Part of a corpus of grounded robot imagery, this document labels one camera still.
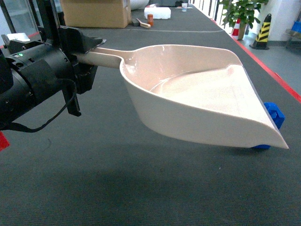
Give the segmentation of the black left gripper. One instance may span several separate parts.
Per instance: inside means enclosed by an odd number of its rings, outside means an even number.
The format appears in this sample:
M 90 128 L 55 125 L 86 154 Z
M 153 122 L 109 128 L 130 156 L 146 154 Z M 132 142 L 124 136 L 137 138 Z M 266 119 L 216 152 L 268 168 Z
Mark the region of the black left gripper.
M 106 39 L 85 36 L 79 28 L 60 26 L 58 31 L 62 50 L 70 54 L 85 54 L 106 42 Z M 97 66 L 80 63 L 75 55 L 71 65 L 59 48 L 49 44 L 14 53 L 6 59 L 29 85 L 37 104 L 59 91 L 68 101 L 74 92 L 73 78 L 78 94 L 91 90 L 97 71 Z

